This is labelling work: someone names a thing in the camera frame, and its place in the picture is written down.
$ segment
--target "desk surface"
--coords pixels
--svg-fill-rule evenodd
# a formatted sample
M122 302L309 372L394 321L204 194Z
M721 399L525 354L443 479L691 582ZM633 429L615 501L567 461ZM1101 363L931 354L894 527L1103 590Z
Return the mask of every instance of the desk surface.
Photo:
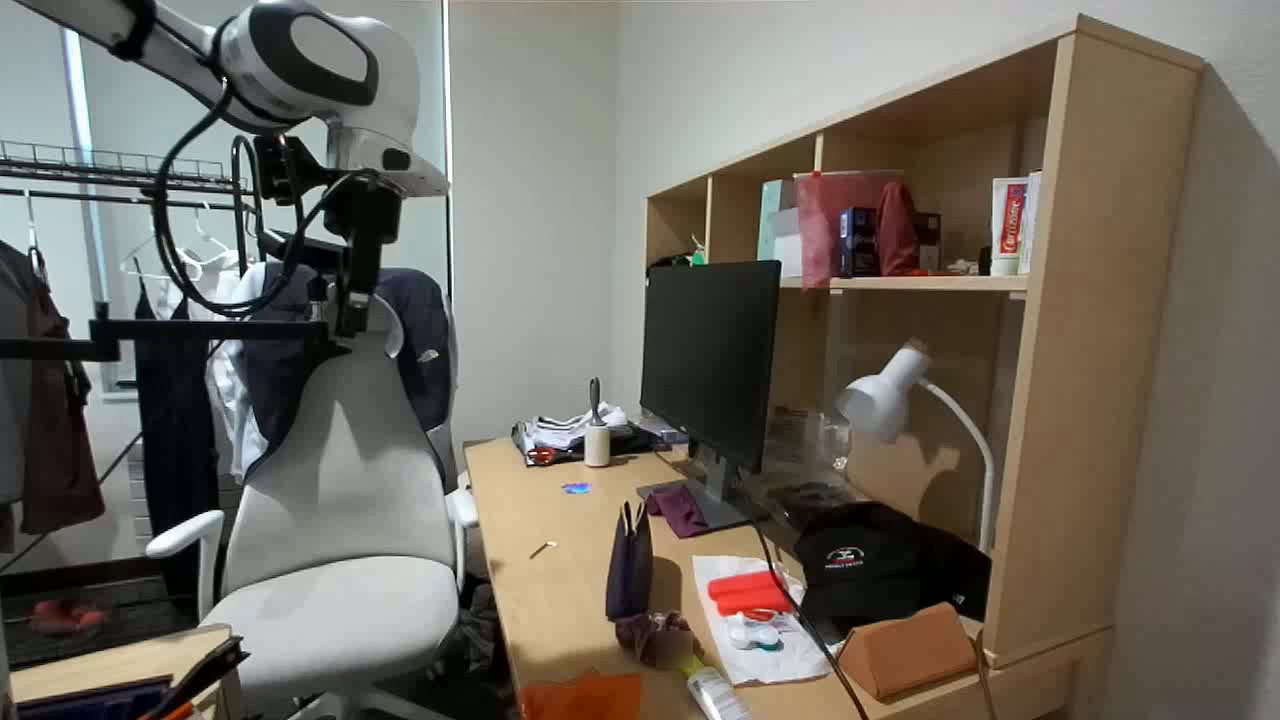
M122 649L69 655L55 664L36 664L36 669L12 670L12 699L32 702L32 699L51 699L51 697L69 697L69 692L137 685L137 681L150 681L150 676L179 681L209 652L216 652L228 635L232 635L228 628L190 628L190 630L154 635L154 639L122 644ZM199 697L197 702L209 715L236 715L223 697Z
M585 670L643 670L639 715L694 715L677 669L648 670L633 664L604 620L604 571L610 524L634 489L677 479L654 454L633 454L610 469L555 465L525 469L512 441L469 447L469 470L478 505L478 536L487 575L502 620L514 685L567 681ZM567 479L585 479L588 497L564 497ZM679 606L711 652L711 635L691 589L691 555L759 555L757 531L714 531L677 538L669 524L651 524L654 589L651 606ZM837 676L810 685L738 688L752 715L849 720L849 697Z

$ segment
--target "office chair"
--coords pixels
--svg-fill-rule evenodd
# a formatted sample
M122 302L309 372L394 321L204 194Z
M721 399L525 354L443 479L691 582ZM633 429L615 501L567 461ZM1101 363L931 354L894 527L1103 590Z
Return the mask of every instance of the office chair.
M199 624L244 635L249 712L322 697L339 715L434 720L377 681L412 670L451 630L476 510L469 489L439 489L394 376L400 342L394 312L377 298L368 333L310 372L282 445L244 484L220 580L223 510L149 544L150 559L199 544Z

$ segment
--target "shelf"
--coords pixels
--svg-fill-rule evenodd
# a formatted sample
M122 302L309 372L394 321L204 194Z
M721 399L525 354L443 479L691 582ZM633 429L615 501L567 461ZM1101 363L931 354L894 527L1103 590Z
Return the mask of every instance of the shelf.
M830 297L842 291L990 291L990 297L1027 297L1023 277L853 277L853 281L830 281Z
M779 281L783 291L825 291L825 288L805 288L800 281Z

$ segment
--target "white desk lamp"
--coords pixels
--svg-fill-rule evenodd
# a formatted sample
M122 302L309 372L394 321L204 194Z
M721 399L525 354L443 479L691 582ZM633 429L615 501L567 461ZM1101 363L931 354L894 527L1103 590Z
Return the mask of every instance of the white desk lamp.
M971 423L971 414L960 407L960 399L952 393L937 389L931 379L922 379L922 372L926 372L922 342L904 342L899 351L891 351L891 358L877 376L860 376L849 389L914 389L919 382L926 396L949 403L949 413L963 423L963 433L971 437L975 453L984 454L984 508L979 508L975 546L990 551L990 516L996 516L996 461L990 461L990 447L988 447L984 433Z

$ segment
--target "storage cabinet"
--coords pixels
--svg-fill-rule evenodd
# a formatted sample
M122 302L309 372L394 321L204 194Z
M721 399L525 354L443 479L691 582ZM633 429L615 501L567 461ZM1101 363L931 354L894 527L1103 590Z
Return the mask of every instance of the storage cabinet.
M1001 454L990 669L1112 624L1196 83L1198 58L1079 17L648 198L648 259L691 237L708 259L752 259L762 181L894 169L914 207L944 215L939 251L975 255L990 174L1044 170L1027 277L783 288L774 324L774 433L794 429L809 389L849 382L904 341L931 347L931 379L984 423ZM789 441L766 447L794 469ZM889 501L975 536L975 484L963 433L919 396L914 479Z

